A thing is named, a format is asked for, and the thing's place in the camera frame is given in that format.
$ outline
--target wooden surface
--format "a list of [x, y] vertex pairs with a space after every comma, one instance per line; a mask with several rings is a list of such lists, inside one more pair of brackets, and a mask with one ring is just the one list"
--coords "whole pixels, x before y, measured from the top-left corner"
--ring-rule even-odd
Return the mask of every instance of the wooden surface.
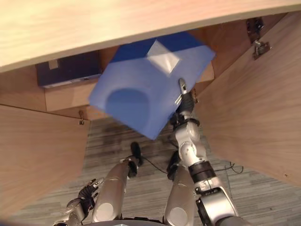
[[45, 90], [46, 109], [48, 112], [65, 108], [88, 105], [88, 97], [98, 79], [77, 82], [70, 85]]
[[0, 216], [81, 172], [89, 122], [0, 105]]
[[72, 118], [80, 118], [79, 117], [79, 111], [82, 111], [84, 114], [84, 119], [86, 120], [96, 120], [96, 119], [103, 119], [108, 117], [105, 113], [98, 111], [93, 106], [81, 106], [81, 107], [73, 107], [68, 109], [62, 109], [54, 112], [49, 112], [51, 114], [58, 114], [58, 115], [64, 115]]
[[300, 0], [0, 3], [0, 72], [197, 27], [301, 9]]
[[46, 111], [45, 92], [38, 87], [34, 66], [0, 73], [0, 104]]
[[[261, 30], [261, 35], [263, 36], [284, 16], [285, 14], [263, 16], [264, 27]], [[246, 20], [208, 26], [203, 30], [203, 39], [207, 40], [207, 45], [216, 52], [216, 56], [212, 60], [216, 78], [251, 46], [246, 29]]]
[[214, 79], [214, 71], [212, 67], [212, 63], [208, 64], [206, 69], [201, 74], [201, 79], [198, 82], [211, 81]]
[[196, 111], [221, 158], [301, 186], [301, 13], [284, 17], [198, 97]]

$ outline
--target wire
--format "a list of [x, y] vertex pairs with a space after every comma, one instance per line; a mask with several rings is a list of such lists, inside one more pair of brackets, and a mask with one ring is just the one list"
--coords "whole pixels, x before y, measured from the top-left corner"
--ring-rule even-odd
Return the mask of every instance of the wire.
[[224, 171], [224, 170], [229, 170], [229, 169], [231, 169], [231, 170], [233, 170], [233, 172], [235, 172], [235, 173], [237, 173], [237, 174], [241, 174], [243, 171], [244, 171], [244, 167], [242, 166], [241, 167], [241, 171], [240, 172], [237, 172], [233, 167], [234, 167], [234, 165], [235, 165], [235, 163], [231, 163], [230, 162], [230, 167], [228, 167], [228, 168], [224, 168], [224, 169], [217, 169], [217, 170], [215, 170], [215, 172], [218, 172], [218, 171]]
[[144, 158], [146, 161], [148, 161], [151, 165], [153, 165], [153, 167], [155, 167], [157, 170], [159, 170], [162, 173], [168, 174], [167, 172], [161, 170], [158, 166], [156, 166], [154, 163], [152, 163], [148, 158], [141, 156], [142, 158]]

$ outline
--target blue cardboard box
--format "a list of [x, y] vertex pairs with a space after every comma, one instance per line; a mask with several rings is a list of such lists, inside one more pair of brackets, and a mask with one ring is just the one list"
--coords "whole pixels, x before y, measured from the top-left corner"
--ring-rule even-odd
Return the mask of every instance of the blue cardboard box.
[[179, 78], [191, 90], [213, 57], [187, 32], [123, 45], [92, 91], [90, 104], [155, 139], [178, 107]]

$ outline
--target open cabinet door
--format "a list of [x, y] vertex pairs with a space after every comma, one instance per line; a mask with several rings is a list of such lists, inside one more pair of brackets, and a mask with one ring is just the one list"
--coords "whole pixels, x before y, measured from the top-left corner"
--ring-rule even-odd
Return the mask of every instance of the open cabinet door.
[[301, 13], [262, 38], [272, 49], [244, 53], [199, 96], [196, 112], [220, 158], [301, 186]]
[[89, 121], [0, 105], [0, 218], [75, 179]]

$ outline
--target white label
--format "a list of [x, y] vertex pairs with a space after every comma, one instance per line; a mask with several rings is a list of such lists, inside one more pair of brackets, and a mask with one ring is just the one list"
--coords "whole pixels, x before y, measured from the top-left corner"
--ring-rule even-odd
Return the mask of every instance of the white label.
[[168, 77], [171, 76], [171, 72], [180, 61], [174, 53], [166, 49], [157, 40], [148, 51], [147, 59], [157, 68], [162, 70]]

